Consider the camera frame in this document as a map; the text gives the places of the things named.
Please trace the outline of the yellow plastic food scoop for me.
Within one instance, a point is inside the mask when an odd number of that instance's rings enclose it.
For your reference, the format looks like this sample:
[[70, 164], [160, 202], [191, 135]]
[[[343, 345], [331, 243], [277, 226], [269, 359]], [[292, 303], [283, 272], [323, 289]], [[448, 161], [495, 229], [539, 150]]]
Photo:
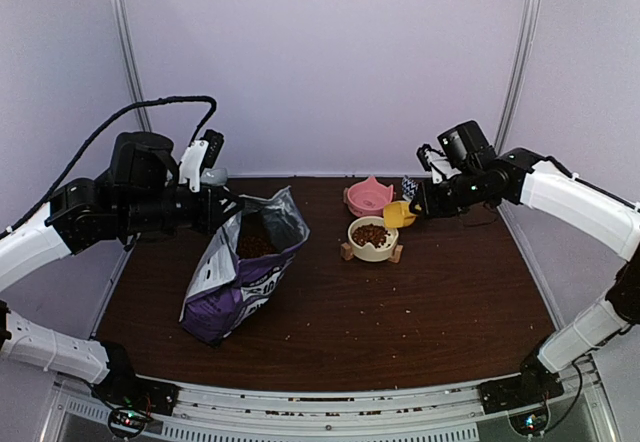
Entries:
[[409, 227], [416, 220], [417, 215], [410, 211], [407, 201], [394, 201], [383, 208], [384, 224], [388, 228], [400, 229]]

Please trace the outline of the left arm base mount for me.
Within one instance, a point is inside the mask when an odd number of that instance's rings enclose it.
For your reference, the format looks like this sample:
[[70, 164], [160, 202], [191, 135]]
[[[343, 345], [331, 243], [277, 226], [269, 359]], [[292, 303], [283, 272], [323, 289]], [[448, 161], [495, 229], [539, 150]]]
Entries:
[[175, 384], [144, 378], [125, 392], [105, 383], [88, 387], [91, 395], [108, 410], [108, 430], [122, 440], [140, 436], [156, 422], [155, 415], [171, 416], [179, 394]]

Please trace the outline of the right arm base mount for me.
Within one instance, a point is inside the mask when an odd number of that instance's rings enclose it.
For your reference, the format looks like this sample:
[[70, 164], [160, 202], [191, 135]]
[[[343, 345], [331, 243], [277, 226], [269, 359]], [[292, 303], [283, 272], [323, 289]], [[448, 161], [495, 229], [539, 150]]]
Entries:
[[522, 376], [483, 382], [478, 391], [486, 415], [506, 413], [511, 429], [529, 438], [544, 434], [550, 426], [549, 402], [564, 395], [559, 382], [529, 390]]

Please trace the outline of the purple pet food bag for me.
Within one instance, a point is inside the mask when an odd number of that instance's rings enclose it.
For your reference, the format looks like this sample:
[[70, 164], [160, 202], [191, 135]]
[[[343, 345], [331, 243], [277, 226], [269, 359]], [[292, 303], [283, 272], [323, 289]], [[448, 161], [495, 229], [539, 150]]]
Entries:
[[[278, 287], [311, 231], [289, 186], [269, 198], [244, 196], [244, 208], [211, 238], [187, 288], [179, 322], [199, 341], [216, 346], [259, 310]], [[241, 230], [255, 216], [274, 251], [244, 256]]]

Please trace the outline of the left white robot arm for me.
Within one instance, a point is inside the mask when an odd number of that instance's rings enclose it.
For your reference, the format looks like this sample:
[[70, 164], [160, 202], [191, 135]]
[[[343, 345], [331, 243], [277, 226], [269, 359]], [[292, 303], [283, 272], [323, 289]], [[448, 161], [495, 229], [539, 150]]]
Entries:
[[[117, 136], [109, 167], [47, 196], [26, 222], [1, 240], [1, 287], [103, 241], [169, 236], [181, 228], [214, 235], [242, 207], [211, 170], [224, 144], [214, 130], [192, 141], [179, 160], [173, 142], [150, 132]], [[39, 326], [1, 307], [1, 356], [104, 386], [123, 406], [144, 395], [126, 350]]]

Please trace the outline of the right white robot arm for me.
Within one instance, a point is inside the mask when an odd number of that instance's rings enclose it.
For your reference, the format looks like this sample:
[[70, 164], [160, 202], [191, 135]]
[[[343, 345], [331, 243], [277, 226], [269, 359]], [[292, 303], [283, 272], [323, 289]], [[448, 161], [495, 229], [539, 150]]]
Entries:
[[468, 382], [514, 373], [554, 328], [533, 270], [553, 257], [574, 277], [565, 289], [585, 308], [619, 264], [580, 231], [506, 204], [403, 229], [398, 262], [342, 259], [351, 213], [343, 189], [355, 173], [396, 182], [417, 170], [424, 134], [390, 141], [350, 129], [258, 128], [229, 138], [231, 188], [267, 197], [289, 187], [311, 230], [269, 301], [210, 353], [208, 383], [231, 388], [342, 392]]

